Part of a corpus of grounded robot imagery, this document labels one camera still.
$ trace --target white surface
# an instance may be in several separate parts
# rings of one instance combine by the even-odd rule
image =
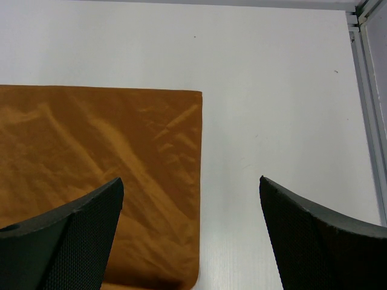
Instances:
[[[105,1],[110,1],[110,2],[162,2],[160,0],[105,0]],[[167,0],[164,2],[169,2],[169,1],[178,1],[179,3],[184,3],[184,4],[192,4],[192,1],[201,1],[201,0]],[[224,3],[229,3],[230,1],[241,1],[241,0],[217,0],[217,5],[224,4]],[[328,3],[328,4],[337,4],[337,3],[350,3],[353,5],[358,5],[359,3],[363,2],[364,0],[268,0],[268,2],[293,2],[295,4],[300,4],[300,3]],[[244,0],[241,1],[241,3],[246,3],[246,2],[251,2],[251,0]]]
[[[281,289],[261,175],[380,223],[342,11],[3,1],[0,40],[0,83],[203,91],[196,289]]]

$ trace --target dark spot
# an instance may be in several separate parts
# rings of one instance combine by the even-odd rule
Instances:
[[[0,233],[1,232],[5,232],[5,231],[13,231],[13,230],[15,230],[17,228],[20,228],[20,225],[18,225],[18,224],[9,225],[9,226],[7,226],[5,228],[0,228]]]

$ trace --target wrinkled fabric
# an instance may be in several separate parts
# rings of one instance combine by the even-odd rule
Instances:
[[[119,176],[125,198],[106,282],[190,289],[201,106],[195,91],[0,86],[0,228]]]
[[[122,285],[110,284],[110,283],[102,283],[101,290],[153,290],[153,289],[122,286]]]

